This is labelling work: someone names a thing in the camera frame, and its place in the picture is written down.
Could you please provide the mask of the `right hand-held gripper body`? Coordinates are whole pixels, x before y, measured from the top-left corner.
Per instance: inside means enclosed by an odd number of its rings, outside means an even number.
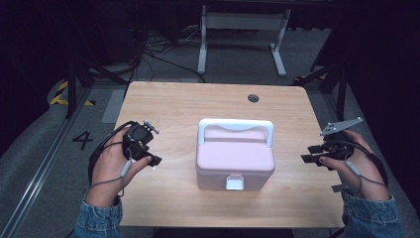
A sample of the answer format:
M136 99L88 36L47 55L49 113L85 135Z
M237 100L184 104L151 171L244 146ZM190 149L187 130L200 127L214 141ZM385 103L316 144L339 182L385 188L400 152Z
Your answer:
M324 140L321 148L327 153L327 157L341 161L349 157L354 151L354 143L346 129L363 121L363 118L358 117L352 120L329 122L320 133Z

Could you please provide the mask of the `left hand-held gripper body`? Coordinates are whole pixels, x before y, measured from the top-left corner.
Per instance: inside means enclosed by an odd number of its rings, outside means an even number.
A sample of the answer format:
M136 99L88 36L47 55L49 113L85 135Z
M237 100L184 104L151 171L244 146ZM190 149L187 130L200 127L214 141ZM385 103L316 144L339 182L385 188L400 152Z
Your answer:
M138 122L131 124L130 130L123 137L124 156L127 160L135 161L151 156L148 142L154 138L152 132L158 134L158 130L148 120L145 120L143 125Z

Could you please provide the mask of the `pink storage box white handle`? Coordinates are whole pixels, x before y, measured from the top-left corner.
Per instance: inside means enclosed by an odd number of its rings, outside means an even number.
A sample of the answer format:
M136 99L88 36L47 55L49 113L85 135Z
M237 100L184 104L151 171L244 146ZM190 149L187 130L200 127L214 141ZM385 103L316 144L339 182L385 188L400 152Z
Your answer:
M202 119L195 162L198 186L261 190L275 171L273 132L267 120Z

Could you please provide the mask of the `person's left hand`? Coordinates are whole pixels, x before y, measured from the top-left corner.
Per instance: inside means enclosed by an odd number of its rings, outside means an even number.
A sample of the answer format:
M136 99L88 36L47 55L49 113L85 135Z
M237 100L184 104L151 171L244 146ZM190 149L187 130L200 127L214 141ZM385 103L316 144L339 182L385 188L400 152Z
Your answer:
M121 172L128 162L122 149L123 137L128 131L128 128L122 129L106 143L105 150L101 153L93 170L92 187L85 198L87 204L95 207L111 207L116 196L152 159L145 157L131 163L121 178Z

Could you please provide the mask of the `person's right hand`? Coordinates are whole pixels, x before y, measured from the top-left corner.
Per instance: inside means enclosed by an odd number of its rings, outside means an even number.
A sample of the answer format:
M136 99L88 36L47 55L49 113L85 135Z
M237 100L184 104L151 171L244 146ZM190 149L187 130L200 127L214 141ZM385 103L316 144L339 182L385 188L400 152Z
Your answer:
M355 149L348 161L360 172L359 176L347 166L345 161L338 161L328 157L320 158L320 162L324 166L337 171L351 188L358 190L362 198L373 201L390 199L385 182L366 153Z

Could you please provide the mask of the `black tripod stand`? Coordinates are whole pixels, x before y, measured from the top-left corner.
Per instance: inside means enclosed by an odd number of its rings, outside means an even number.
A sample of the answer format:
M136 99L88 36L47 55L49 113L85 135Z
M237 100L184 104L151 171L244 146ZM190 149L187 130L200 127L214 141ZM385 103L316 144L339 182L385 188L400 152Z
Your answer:
M76 81L79 80L83 87L92 87L95 83L91 68L104 75L105 77L117 82L118 84L128 85L129 82L117 74L109 71L102 65L84 58L76 53L69 54L69 62L66 71L66 81L68 88L68 104L65 118L69 119L77 108L76 102Z
M307 76L298 77L293 81L292 86L303 86L321 76L325 76L323 82L319 86L319 90L323 94L330 94L335 87L338 87L336 114L338 119L343 121L349 75L348 69L349 65L343 62L325 66Z

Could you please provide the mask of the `yellow black floor tape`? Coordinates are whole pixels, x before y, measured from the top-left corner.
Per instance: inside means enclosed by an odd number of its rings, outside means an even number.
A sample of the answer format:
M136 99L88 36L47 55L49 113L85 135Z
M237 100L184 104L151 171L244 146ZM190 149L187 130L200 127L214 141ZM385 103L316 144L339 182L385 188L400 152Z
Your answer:
M62 98L63 93L67 89L67 87L68 87L68 81L66 79L64 79L59 84L54 96L52 97L52 99L50 101L50 105L55 105L55 104L67 105L68 104L68 100Z

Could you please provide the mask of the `metal floor rail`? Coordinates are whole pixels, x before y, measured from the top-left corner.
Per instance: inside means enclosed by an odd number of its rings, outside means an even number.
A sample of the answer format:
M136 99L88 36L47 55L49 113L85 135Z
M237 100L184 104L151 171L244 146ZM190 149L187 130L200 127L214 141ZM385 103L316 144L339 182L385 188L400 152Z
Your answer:
M71 126L74 124L75 118L78 116L82 106L88 99L90 92L91 88L82 88L79 95L76 97L73 114L68 119L64 119L61 123L59 130L54 136L46 155L43 157L43 160L38 166L36 173L27 183L24 194L22 195L14 212L0 233L0 238L16 237L48 175L50 174L50 171L53 168L57 155L62 147L63 140L67 136Z

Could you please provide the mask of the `white metal stand frame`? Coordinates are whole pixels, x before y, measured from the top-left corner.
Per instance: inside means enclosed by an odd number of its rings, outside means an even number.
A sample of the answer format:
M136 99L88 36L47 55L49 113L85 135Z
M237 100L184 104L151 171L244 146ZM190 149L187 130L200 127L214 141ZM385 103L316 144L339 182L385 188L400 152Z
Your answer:
M207 6L203 5L200 21L201 42L197 72L204 73L206 71L208 29L277 31L276 42L270 44L269 49L277 74L280 77L285 77L286 70L279 50L287 28L290 13L290 9L286 9L280 14L218 13L209 12Z

